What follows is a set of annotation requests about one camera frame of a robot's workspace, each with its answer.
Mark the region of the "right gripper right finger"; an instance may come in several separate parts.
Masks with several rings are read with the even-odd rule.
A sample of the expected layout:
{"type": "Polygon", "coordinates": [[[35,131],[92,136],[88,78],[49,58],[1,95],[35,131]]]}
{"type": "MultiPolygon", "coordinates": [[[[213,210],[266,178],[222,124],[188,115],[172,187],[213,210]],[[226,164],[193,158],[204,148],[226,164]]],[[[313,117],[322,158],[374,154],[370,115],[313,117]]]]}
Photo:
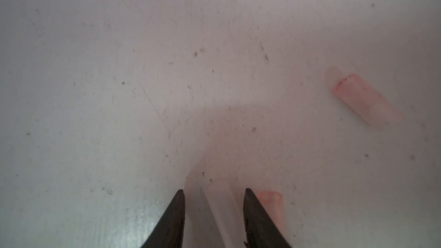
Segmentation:
{"type": "Polygon", "coordinates": [[[247,248],[291,248],[280,233],[252,189],[245,190],[243,199],[247,248]]]}

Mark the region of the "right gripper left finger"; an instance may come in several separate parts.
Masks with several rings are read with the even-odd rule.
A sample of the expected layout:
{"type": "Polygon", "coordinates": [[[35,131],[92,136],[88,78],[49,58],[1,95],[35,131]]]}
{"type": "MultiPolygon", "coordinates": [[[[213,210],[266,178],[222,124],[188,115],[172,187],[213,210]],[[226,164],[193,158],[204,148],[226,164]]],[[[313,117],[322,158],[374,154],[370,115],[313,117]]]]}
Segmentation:
{"type": "Polygon", "coordinates": [[[186,217],[185,195],[178,190],[141,248],[181,248],[186,217]]]}

